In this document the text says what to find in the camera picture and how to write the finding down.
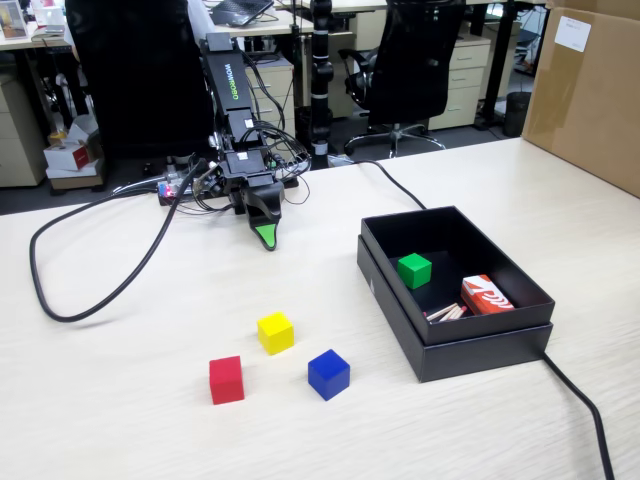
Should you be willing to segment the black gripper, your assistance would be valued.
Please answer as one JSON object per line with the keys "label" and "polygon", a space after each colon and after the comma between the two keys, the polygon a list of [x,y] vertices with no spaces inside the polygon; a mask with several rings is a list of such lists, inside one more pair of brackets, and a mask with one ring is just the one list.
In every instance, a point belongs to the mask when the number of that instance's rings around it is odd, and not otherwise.
{"label": "black gripper", "polygon": [[223,192],[236,213],[246,211],[251,231],[267,251],[274,251],[284,185],[275,181],[259,149],[226,153],[220,168]]}

